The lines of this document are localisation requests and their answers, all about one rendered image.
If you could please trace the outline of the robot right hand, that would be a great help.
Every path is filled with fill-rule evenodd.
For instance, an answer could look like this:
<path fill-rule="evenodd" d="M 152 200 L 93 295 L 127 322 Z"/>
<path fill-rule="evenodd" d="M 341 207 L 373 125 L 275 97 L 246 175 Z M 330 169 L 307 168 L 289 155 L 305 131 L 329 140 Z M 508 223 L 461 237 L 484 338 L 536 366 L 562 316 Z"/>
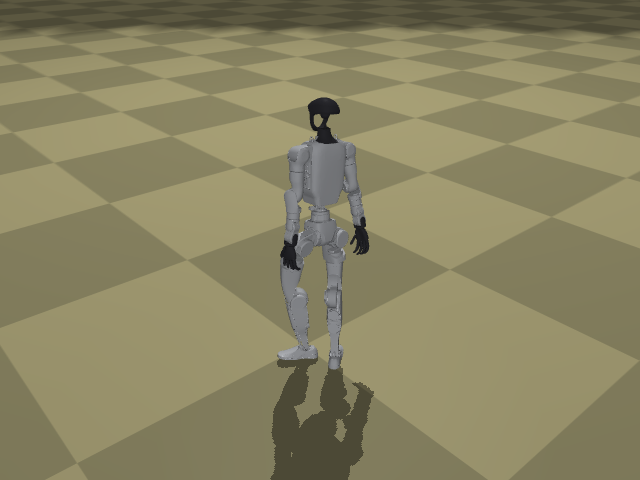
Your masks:
<path fill-rule="evenodd" d="M 365 230 L 365 227 L 366 227 L 365 217 L 361 217 L 360 223 L 361 223 L 361 226 L 354 225 L 354 228 L 356 228 L 355 235 L 354 235 L 354 237 L 352 238 L 352 240 L 350 242 L 350 244 L 352 245 L 354 240 L 355 240 L 355 238 L 356 238 L 357 246 L 356 246 L 356 249 L 353 251 L 353 253 L 357 252 L 357 250 L 359 249 L 359 246 L 360 246 L 360 249 L 359 249 L 359 252 L 357 253 L 357 255 L 359 255 L 359 254 L 362 255 L 363 253 L 365 254 L 369 250 L 368 234 L 367 234 L 367 232 Z"/>

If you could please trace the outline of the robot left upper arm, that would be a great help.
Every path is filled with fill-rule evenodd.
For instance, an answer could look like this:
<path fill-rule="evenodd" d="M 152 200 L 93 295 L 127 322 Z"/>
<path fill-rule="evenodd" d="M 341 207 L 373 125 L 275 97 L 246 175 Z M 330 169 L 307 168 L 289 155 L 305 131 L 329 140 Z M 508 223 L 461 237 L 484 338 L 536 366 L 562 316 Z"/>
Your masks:
<path fill-rule="evenodd" d="M 298 203 L 303 197 L 305 164 L 309 160 L 310 149 L 311 146 L 308 144 L 294 146 L 289 149 L 287 155 L 289 161 L 289 180 L 292 185 L 292 188 L 289 190 L 295 192 Z"/>

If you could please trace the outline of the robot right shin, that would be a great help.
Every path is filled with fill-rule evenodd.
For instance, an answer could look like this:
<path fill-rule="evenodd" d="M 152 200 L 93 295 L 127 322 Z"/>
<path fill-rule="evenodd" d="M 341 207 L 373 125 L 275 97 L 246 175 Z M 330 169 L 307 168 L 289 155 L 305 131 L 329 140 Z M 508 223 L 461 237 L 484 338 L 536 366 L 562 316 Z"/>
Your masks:
<path fill-rule="evenodd" d="M 339 356 L 339 335 L 342 327 L 342 291 L 337 290 L 337 307 L 327 307 L 327 326 L 330 335 L 331 357 Z"/>

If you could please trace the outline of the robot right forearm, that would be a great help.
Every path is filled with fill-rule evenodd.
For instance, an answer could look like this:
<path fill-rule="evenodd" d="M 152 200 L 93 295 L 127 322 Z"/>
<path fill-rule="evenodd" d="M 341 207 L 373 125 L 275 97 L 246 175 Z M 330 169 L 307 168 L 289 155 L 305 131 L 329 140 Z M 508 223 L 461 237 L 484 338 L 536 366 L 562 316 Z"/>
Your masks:
<path fill-rule="evenodd" d="M 362 195 L 361 195 L 359 184 L 358 184 L 358 189 L 356 191 L 350 192 L 347 195 L 347 197 L 350 203 L 350 208 L 351 208 L 350 212 L 353 217 L 353 224 L 361 226 L 360 219 L 361 217 L 365 217 L 365 215 L 364 215 L 364 209 L 361 201 Z M 365 221 L 366 221 L 366 218 L 365 218 Z"/>

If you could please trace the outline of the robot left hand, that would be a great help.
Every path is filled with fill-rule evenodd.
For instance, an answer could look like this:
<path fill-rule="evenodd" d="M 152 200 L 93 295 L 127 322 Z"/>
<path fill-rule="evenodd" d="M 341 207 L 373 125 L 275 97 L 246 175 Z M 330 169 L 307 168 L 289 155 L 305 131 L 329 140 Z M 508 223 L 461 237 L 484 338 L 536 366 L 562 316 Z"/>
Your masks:
<path fill-rule="evenodd" d="M 290 264 L 290 268 L 292 270 L 296 269 L 296 270 L 300 270 L 301 268 L 297 267 L 296 264 L 296 251 L 294 246 L 297 245 L 297 241 L 298 241 L 298 235 L 295 234 L 292 238 L 292 244 L 290 244 L 289 242 L 285 241 L 284 239 L 284 244 L 285 246 L 283 247 L 283 250 L 281 251 L 280 257 L 283 257 L 283 265 L 287 266 L 287 268 L 289 268 L 289 264 Z"/>

